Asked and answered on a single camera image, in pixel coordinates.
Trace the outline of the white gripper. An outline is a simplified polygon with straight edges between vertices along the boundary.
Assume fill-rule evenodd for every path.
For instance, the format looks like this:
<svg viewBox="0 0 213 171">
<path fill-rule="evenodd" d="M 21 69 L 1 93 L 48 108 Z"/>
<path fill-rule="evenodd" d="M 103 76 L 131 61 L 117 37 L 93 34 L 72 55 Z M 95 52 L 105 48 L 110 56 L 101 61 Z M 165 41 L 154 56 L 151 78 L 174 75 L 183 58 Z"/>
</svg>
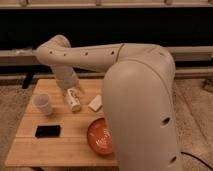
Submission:
<svg viewBox="0 0 213 171">
<path fill-rule="evenodd" d="M 57 85 L 61 88 L 61 89 L 69 89 L 71 87 L 74 87 L 78 84 L 78 78 L 77 77 L 71 77 L 71 78 L 67 78 L 67 79 L 57 79 L 56 80 Z M 77 89 L 81 92 L 81 93 L 85 93 L 84 89 L 78 85 Z"/>
</svg>

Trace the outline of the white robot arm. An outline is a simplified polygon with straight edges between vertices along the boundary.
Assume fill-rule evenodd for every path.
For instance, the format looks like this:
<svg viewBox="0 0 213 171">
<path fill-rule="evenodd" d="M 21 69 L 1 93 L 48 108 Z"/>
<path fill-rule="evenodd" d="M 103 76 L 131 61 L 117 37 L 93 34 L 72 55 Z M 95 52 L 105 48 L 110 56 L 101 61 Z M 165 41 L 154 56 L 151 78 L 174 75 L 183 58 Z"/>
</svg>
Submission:
<svg viewBox="0 0 213 171">
<path fill-rule="evenodd" d="M 73 48 L 57 35 L 36 49 L 60 88 L 78 82 L 73 67 L 103 72 L 103 112 L 120 171 L 183 171 L 174 124 L 175 63 L 155 44 Z"/>
</svg>

